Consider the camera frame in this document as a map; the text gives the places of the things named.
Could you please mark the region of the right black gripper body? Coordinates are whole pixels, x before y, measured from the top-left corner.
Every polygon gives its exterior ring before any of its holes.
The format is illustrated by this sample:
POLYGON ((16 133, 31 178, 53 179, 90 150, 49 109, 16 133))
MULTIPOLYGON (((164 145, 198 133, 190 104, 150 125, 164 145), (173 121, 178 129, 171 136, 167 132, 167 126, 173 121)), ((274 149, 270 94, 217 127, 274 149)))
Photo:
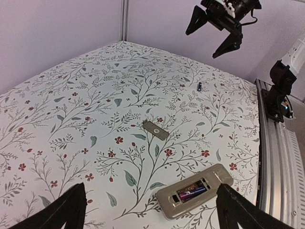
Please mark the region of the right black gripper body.
POLYGON ((201 5, 206 8, 202 15, 203 25, 210 23, 220 31, 226 29, 234 35, 242 34, 238 18, 242 15, 242 0, 202 0, 201 5))

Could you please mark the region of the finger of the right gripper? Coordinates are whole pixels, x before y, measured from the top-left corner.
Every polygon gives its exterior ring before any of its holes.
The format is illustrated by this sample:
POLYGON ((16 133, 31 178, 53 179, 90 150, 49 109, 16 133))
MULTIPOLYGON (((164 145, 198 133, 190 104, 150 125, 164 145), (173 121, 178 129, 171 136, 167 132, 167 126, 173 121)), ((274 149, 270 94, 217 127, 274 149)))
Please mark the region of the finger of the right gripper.
POLYGON ((212 57, 215 59, 228 52, 236 51, 242 44, 243 34, 231 33, 213 53, 212 57))
POLYGON ((194 33, 199 28, 204 26, 206 23, 207 23, 206 12, 199 6, 195 6, 190 23, 186 29, 185 34, 190 35, 190 34, 194 33))

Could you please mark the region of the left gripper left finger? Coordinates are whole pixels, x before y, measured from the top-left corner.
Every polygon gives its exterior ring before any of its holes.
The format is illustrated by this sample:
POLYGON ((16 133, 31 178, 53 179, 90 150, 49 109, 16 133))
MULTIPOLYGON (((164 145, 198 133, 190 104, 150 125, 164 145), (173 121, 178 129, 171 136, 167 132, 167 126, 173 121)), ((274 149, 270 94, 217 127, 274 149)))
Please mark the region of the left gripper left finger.
POLYGON ((40 212, 10 227, 11 229, 83 229, 86 192, 83 183, 75 184, 40 212))

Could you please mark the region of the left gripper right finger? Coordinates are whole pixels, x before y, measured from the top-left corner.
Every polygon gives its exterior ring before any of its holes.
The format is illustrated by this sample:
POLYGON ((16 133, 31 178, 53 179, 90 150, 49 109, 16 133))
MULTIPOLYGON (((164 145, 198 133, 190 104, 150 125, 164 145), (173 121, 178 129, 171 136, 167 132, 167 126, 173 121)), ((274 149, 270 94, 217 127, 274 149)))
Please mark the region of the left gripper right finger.
POLYGON ((257 208, 228 184, 221 184, 216 199, 219 227, 221 229, 290 229, 257 208))

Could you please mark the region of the white grey remote control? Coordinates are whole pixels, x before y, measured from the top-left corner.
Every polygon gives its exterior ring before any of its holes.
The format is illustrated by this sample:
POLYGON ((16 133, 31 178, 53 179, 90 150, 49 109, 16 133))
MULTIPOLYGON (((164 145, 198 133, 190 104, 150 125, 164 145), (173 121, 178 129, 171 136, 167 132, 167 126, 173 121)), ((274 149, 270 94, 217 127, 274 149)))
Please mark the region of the white grey remote control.
POLYGON ((216 196, 221 184, 232 186, 233 177, 215 164, 189 178, 157 191, 157 202, 167 219, 177 219, 216 196))

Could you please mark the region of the grey battery cover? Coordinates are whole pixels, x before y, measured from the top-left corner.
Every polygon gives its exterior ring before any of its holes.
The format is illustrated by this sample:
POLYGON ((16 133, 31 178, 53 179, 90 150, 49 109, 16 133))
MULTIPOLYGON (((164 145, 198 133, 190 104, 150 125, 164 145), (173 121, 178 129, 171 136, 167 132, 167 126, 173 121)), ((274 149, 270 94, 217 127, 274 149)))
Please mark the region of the grey battery cover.
POLYGON ((144 120, 142 126, 145 130, 147 130, 149 133, 151 133, 162 141, 166 140, 170 135, 167 131, 163 130, 162 128, 148 120, 144 120))

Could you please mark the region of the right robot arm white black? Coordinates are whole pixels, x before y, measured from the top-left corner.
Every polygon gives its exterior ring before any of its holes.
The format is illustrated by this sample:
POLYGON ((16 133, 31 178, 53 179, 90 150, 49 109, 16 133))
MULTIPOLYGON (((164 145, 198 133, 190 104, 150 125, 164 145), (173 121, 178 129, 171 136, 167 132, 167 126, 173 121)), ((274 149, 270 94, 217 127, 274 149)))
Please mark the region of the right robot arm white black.
MULTIPOLYGON (((262 8, 258 0, 203 0, 201 5, 205 9, 197 5, 194 7, 185 34, 194 33, 208 22, 220 31, 227 30, 229 36, 213 53, 214 59, 240 48, 243 38, 242 27, 255 24, 258 19, 253 12, 262 8)), ((289 95, 292 84, 296 81, 296 76, 304 63, 305 34, 302 33, 289 52, 270 70, 273 88, 289 95)))

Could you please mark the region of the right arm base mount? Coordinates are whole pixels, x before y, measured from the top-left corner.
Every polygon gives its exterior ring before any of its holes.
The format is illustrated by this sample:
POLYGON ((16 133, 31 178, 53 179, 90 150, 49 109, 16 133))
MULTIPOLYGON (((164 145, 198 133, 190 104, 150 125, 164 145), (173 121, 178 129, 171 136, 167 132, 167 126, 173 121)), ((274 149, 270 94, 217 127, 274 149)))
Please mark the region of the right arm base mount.
POLYGON ((270 96, 270 91, 262 89, 263 106, 266 116, 277 122, 283 123, 284 118, 293 119, 294 111, 287 95, 270 96))

